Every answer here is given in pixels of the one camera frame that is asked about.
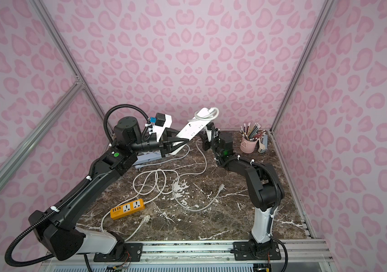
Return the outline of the orange power strip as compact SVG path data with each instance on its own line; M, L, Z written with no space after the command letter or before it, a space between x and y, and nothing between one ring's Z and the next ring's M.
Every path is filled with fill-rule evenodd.
M110 217L113 220L123 218L125 216L134 214L138 211L145 209L143 199L137 199L135 201L119 205L110 210Z

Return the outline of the pink pencil cup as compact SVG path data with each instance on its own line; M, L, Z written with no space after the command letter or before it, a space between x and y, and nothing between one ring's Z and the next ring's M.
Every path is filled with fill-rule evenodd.
M247 140L245 137L243 137L240 144L240 149L245 154L252 154L258 149L257 145L258 145L257 139L250 141L250 140Z

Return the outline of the light blue power strip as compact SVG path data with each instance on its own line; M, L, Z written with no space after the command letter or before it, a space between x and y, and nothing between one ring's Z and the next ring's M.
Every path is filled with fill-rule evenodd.
M160 152L143 153L137 156L133 165L142 165L162 159Z

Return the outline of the aluminium front rail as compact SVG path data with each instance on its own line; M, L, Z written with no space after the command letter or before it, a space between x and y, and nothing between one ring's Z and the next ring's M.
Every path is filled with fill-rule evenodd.
M288 252L288 263L296 262L333 262L333 256L323 239L283 240ZM238 262L266 262L267 257L251 257L247 250L237 249L234 253L233 240L197 241L139 241L127 243L126 247L133 261L131 265L145 264L232 264Z

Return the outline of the bundle of pencils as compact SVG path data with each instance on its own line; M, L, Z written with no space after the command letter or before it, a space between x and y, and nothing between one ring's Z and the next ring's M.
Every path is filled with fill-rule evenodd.
M254 142L255 140L263 138L266 135L266 132L267 130L262 129L261 124L258 122L248 122L241 126L242 138L249 142Z

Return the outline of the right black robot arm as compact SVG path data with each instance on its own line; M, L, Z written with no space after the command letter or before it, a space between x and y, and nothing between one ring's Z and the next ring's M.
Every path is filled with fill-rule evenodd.
M218 167L236 173L246 180L249 198L255 207L254 225L250 240L266 244L273 240L274 217L285 196L282 184L272 164L261 164L233 151L233 136L222 133L210 123L206 125L203 147L212 150Z

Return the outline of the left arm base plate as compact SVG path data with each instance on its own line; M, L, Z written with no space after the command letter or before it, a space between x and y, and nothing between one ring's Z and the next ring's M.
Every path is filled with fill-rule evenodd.
M96 253L94 262L139 262L143 251L143 243L117 243L108 254Z

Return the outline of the white power strip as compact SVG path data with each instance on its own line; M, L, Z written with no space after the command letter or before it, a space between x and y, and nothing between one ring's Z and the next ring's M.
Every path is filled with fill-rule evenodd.
M188 124L181 130L186 131L193 139L207 124L217 118L219 110L215 107L202 108L194 113L194 117L189 120Z

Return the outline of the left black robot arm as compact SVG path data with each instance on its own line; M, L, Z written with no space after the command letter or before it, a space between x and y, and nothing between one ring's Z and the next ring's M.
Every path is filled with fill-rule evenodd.
M137 161L142 151L160 151L162 156L176 151L187 144L187 138L177 136L178 131L164 128L163 134L150 134L147 128L140 129L137 119L128 116L120 119L111 133L108 119L121 108L138 111L150 125L149 116L139 107L131 104L116 105L108 110L103 119L103 128L111 147L90 166L89 173L65 197L46 211L35 211L29 217L30 226L9 245L5 262L12 267L31 266L57 258L64 261L74 255L95 254L96 261L128 261L131 257L125 240L114 232L80 230L76 224L82 214L111 185L122 177ZM30 260L17 261L13 250L27 235L34 233L49 255Z

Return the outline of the blue beige pencil sharpener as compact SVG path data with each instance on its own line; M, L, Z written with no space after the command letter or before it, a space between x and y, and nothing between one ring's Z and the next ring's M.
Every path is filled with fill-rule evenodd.
M264 154L268 150L268 135L264 134L258 139L258 153Z

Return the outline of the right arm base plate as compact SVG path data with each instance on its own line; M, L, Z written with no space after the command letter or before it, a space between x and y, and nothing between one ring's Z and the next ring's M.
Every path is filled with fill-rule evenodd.
M234 254L236 261L275 261L282 259L279 244L273 240L261 244L256 243L255 240L234 242L230 253Z

